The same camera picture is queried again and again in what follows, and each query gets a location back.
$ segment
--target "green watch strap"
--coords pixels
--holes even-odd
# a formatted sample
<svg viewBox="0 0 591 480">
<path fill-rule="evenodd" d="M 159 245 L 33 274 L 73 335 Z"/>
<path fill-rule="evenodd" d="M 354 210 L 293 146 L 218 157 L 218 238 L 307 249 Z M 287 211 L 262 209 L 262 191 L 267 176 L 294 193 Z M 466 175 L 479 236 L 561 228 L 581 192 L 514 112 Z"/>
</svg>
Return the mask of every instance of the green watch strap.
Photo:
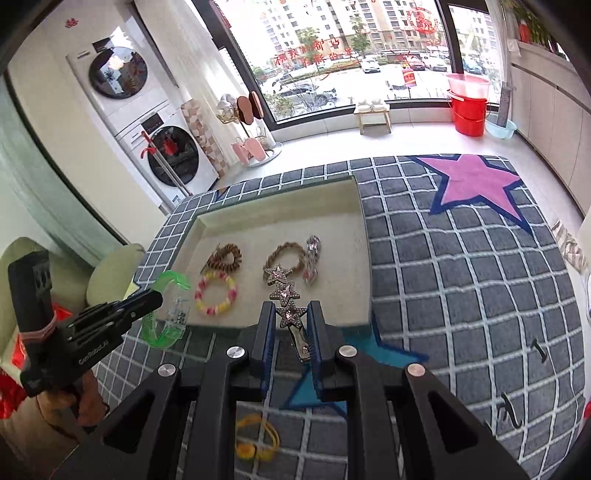
<svg viewBox="0 0 591 480">
<path fill-rule="evenodd" d="M 172 270 L 162 272 L 156 281 L 152 284 L 152 290 L 159 291 L 164 294 L 164 290 L 171 284 L 175 284 L 180 290 L 191 290 L 191 284 L 185 275 L 182 275 Z M 164 330 L 160 335 L 156 333 L 156 316 L 155 312 L 144 315 L 142 318 L 142 331 L 140 337 L 145 340 L 149 346 L 156 348 L 169 348 L 179 338 L 183 336 L 186 324 L 179 322 L 177 319 L 167 319 L 164 324 Z"/>
</svg>

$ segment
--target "washing machine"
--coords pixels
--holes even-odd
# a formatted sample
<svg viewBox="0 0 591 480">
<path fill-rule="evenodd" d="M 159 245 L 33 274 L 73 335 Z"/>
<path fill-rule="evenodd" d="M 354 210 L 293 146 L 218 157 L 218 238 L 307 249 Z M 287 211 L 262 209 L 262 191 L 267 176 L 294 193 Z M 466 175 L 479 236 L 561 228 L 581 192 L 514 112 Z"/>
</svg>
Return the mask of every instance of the washing machine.
<svg viewBox="0 0 591 480">
<path fill-rule="evenodd" d="M 217 171 L 189 131 L 182 111 L 169 103 L 155 108 L 115 138 L 146 181 L 171 209 L 174 209 L 185 195 L 176 187 L 154 155 L 145 151 L 148 143 L 142 134 L 144 131 L 191 194 L 208 191 L 219 178 Z"/>
<path fill-rule="evenodd" d="M 80 86 L 113 136 L 169 101 L 145 56 L 121 28 L 66 56 Z"/>
</svg>

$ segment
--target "brown braided bracelet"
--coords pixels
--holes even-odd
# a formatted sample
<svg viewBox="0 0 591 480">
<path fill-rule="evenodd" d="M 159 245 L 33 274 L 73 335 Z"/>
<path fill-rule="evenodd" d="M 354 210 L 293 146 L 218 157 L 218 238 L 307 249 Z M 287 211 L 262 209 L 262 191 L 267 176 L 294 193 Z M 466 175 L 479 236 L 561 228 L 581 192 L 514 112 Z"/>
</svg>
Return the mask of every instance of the brown braided bracelet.
<svg viewBox="0 0 591 480">
<path fill-rule="evenodd" d="M 234 261 L 228 263 L 224 260 L 229 254 L 232 254 Z M 207 266 L 212 270 L 220 270 L 225 273 L 231 273 L 240 268 L 242 254 L 235 244 L 226 244 L 223 247 L 217 247 L 216 251 L 207 259 Z"/>
<path fill-rule="evenodd" d="M 277 260 L 277 257 L 279 257 L 279 255 L 281 255 L 281 252 L 283 252 L 283 250 L 286 250 L 287 248 L 293 248 L 294 250 L 296 250 L 299 257 L 297 265 L 291 269 L 292 272 L 298 273 L 304 268 L 304 259 L 306 257 L 306 251 L 304 250 L 304 247 L 302 247 L 299 243 L 296 242 L 285 242 L 284 244 L 279 245 L 275 249 L 275 251 L 271 255 L 269 255 L 269 258 L 267 258 L 267 261 L 264 267 L 262 268 L 263 278 L 265 280 L 268 277 L 267 273 L 265 272 L 265 269 L 271 268 L 271 266 L 275 264 L 275 260 Z"/>
</svg>

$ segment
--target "white curtain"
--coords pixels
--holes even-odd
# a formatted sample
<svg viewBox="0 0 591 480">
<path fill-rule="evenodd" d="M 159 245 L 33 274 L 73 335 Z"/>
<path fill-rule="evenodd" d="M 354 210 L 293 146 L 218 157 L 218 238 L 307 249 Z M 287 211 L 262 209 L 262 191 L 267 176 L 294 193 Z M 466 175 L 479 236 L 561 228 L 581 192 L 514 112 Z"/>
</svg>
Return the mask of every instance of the white curtain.
<svg viewBox="0 0 591 480">
<path fill-rule="evenodd" d="M 238 162 L 232 144 L 244 131 L 237 124 L 222 124 L 216 105 L 224 93 L 248 92 L 223 61 L 199 13 L 185 0 L 135 0 L 135 5 L 179 85 L 202 107 L 226 163 Z"/>
<path fill-rule="evenodd" d="M 497 36 L 496 45 L 499 51 L 499 56 L 501 57 L 501 80 L 512 86 L 511 61 L 509 59 L 509 50 L 507 49 L 508 20 L 505 18 L 505 11 L 501 5 L 501 0 L 486 0 L 486 6 L 495 26 L 495 33 Z"/>
<path fill-rule="evenodd" d="M 0 112 L 0 175 L 60 248 L 97 266 L 121 243 L 86 210 L 41 155 L 12 103 L 4 77 L 0 79 Z"/>
</svg>

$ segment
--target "human hand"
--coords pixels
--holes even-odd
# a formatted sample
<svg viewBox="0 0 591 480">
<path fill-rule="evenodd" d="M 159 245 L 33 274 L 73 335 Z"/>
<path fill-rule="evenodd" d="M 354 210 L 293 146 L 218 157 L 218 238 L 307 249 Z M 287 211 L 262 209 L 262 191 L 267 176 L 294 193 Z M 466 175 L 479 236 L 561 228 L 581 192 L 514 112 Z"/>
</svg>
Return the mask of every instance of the human hand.
<svg viewBox="0 0 591 480">
<path fill-rule="evenodd" d="M 103 398 L 99 394 L 99 386 L 92 371 L 82 375 L 83 391 L 78 405 L 78 425 L 92 427 L 98 424 L 106 414 Z M 43 419 L 53 426 L 61 424 L 61 411 L 76 403 L 76 397 L 64 391 L 43 392 L 37 396 L 37 403 Z"/>
</svg>

